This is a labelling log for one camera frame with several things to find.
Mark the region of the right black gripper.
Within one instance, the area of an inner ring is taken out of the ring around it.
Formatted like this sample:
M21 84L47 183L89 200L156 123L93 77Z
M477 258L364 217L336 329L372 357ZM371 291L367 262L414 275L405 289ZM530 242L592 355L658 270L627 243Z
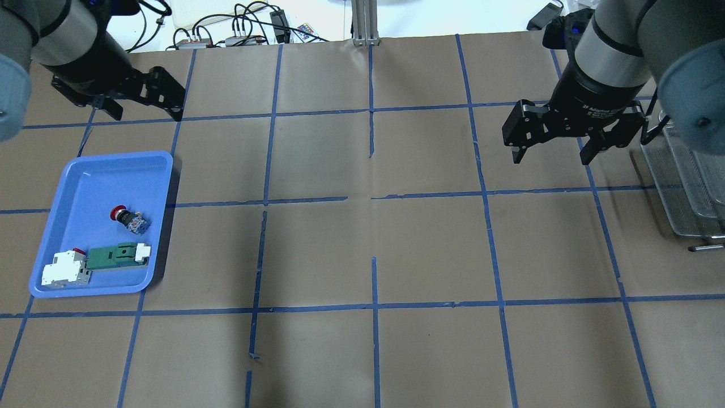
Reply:
M519 100L502 125L502 139L519 164L529 148L547 139L588 137L579 155L582 165L590 165L611 147L627 147L646 119L632 96L555 93L545 104Z

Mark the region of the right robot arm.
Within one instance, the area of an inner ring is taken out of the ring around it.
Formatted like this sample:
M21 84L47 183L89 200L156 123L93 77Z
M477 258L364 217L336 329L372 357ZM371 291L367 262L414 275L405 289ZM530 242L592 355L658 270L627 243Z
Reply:
M580 160L623 148L644 129L647 81L689 149L723 155L723 2L601 1L544 26L543 47L567 52L549 102L519 100L502 125L513 163L554 138L586 137Z

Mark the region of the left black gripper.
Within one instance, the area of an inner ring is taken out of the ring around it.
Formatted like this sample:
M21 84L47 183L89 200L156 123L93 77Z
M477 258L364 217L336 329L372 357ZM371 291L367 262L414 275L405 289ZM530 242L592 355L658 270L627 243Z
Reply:
M51 72L52 87L78 108L91 106L119 121L124 113L119 101L129 100L163 109L175 122L183 119L186 89L161 66L152 67L143 75L143 81L142 73L135 69L119 78L73 78L70 71L59 67L52 67Z

